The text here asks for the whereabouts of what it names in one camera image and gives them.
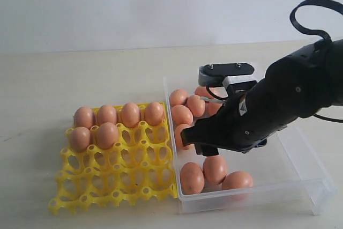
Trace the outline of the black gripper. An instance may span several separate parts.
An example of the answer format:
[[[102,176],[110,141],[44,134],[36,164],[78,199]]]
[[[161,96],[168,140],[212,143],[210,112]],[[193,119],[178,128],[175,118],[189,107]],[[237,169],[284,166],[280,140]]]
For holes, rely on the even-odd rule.
[[[184,129],[183,145],[195,144],[196,153],[205,157],[217,156],[218,148],[247,153],[264,147],[271,135],[289,123],[289,113],[282,108],[269,90],[249,90],[214,117]]]

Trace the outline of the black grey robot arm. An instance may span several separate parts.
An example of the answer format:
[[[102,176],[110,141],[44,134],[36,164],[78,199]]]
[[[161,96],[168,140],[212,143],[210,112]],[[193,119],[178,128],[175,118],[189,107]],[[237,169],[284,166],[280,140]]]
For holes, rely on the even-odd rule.
[[[235,65],[222,80],[228,94],[216,114],[182,130],[184,146],[209,157],[219,149],[247,153],[298,118],[342,105],[342,41],[323,40],[272,63],[261,80],[253,67]]]

